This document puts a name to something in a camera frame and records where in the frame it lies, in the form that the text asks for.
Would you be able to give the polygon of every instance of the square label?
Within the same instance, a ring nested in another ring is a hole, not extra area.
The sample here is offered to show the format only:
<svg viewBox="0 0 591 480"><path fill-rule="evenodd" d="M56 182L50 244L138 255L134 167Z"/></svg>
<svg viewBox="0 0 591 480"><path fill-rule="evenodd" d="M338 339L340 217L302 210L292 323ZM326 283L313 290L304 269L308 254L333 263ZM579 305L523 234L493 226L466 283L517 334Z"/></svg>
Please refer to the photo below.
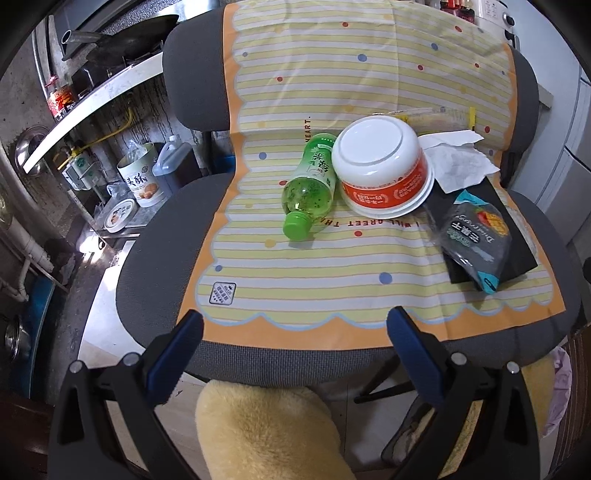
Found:
<svg viewBox="0 0 591 480"><path fill-rule="evenodd" d="M231 305L235 293L235 283L217 281L213 284L212 293L209 296L209 303L213 305Z"/></svg>

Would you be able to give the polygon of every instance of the green bottle cap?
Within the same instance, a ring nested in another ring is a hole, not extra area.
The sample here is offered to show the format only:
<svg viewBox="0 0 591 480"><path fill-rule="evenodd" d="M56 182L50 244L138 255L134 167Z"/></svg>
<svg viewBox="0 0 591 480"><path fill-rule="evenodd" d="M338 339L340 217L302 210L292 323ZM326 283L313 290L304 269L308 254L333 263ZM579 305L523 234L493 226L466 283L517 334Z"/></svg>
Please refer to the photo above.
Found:
<svg viewBox="0 0 591 480"><path fill-rule="evenodd" d="M283 233L288 239L296 242L306 240L312 223L314 222L305 212L290 212L285 217Z"/></svg>

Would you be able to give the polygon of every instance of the yellow fluffy slipper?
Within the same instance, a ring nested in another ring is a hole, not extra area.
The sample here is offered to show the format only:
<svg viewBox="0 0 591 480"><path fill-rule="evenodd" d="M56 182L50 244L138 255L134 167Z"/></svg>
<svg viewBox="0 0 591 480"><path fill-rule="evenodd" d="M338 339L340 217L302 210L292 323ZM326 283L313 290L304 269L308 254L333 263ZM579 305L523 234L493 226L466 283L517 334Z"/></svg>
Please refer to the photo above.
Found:
<svg viewBox="0 0 591 480"><path fill-rule="evenodd" d="M328 407L308 388L213 380L195 421L212 480L355 480Z"/></svg>

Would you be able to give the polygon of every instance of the pink cloth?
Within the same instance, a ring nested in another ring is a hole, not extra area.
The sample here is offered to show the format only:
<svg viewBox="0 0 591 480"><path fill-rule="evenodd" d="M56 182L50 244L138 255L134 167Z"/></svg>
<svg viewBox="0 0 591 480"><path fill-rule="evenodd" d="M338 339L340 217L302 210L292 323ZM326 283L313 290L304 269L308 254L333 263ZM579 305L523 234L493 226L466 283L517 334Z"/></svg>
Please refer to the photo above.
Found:
<svg viewBox="0 0 591 480"><path fill-rule="evenodd" d="M561 347L556 347L550 352L554 358L554 392L550 401L548 420L544 426L542 438L548 436L560 424L560 420L566 413L569 405L570 388L573 385L573 369L570 365L570 357Z"/></svg>

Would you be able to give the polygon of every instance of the green plastic bottle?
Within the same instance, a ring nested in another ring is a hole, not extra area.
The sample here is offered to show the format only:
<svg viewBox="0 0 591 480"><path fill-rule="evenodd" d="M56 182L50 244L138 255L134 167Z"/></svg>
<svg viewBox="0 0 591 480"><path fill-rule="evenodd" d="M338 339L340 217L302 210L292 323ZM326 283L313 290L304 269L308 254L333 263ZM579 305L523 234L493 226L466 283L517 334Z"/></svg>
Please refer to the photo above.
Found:
<svg viewBox="0 0 591 480"><path fill-rule="evenodd" d="M314 221L332 207L336 174L331 156L335 140L332 134L310 138L300 164L283 189L281 201L287 214L283 233L290 240L306 240Z"/></svg>

